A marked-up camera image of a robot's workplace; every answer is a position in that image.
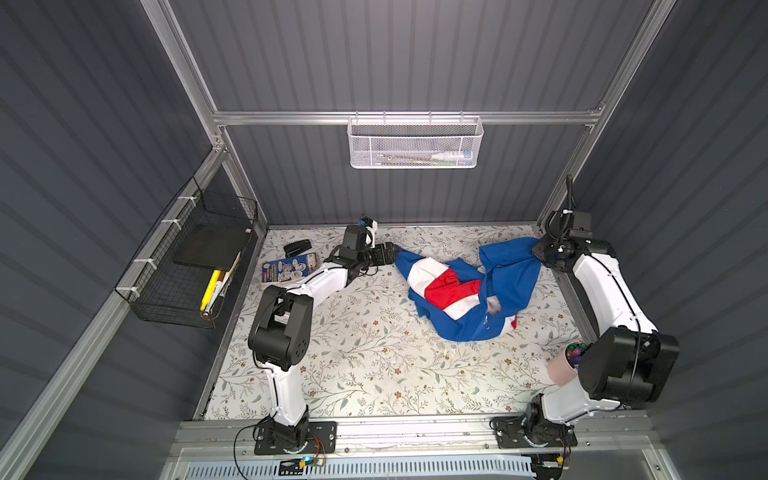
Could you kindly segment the blue red white hooded jacket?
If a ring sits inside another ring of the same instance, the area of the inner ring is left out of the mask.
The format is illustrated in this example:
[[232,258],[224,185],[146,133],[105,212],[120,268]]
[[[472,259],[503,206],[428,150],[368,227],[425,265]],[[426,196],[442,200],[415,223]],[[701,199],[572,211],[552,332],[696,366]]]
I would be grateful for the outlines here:
[[443,263],[406,250],[395,266],[418,315],[428,319],[441,338],[484,341],[500,336],[528,307],[542,267],[532,253],[536,243],[523,237],[481,246],[482,270],[461,258]]

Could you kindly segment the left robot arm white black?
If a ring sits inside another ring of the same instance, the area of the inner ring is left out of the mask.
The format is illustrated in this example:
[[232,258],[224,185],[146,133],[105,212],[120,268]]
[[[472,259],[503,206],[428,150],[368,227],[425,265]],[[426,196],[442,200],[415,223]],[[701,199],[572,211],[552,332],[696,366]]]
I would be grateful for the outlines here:
[[297,428],[308,418],[298,364],[310,345],[313,310],[369,269],[390,265],[399,248],[376,239],[378,223],[363,217],[346,227],[342,243],[311,274],[262,294],[248,336],[255,365],[266,371],[272,400],[269,417]]

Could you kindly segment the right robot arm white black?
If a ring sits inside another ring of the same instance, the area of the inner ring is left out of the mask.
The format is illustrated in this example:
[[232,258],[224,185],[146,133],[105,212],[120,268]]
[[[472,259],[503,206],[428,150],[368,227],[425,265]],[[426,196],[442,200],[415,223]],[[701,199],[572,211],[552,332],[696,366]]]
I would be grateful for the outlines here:
[[623,278],[615,250],[592,237],[591,217],[565,207],[549,214],[533,248],[543,265],[572,275],[597,321],[599,336],[581,357],[577,376],[538,395],[526,424],[571,425],[598,411],[659,399],[680,353],[677,339],[659,332]]

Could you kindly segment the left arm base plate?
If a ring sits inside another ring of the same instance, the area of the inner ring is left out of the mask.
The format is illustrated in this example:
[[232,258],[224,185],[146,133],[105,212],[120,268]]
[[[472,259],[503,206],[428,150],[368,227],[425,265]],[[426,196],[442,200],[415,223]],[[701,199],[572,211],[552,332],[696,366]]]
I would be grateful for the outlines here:
[[300,420],[286,426],[265,418],[253,434],[255,455],[329,454],[335,452],[338,423]]

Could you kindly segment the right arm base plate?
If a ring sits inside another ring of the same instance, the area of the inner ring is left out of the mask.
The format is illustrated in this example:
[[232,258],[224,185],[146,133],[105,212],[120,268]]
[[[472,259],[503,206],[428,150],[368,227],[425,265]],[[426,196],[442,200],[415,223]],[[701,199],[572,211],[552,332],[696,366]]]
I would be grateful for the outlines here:
[[571,426],[548,420],[534,421],[526,416],[498,416],[489,421],[500,449],[576,447],[578,440]]

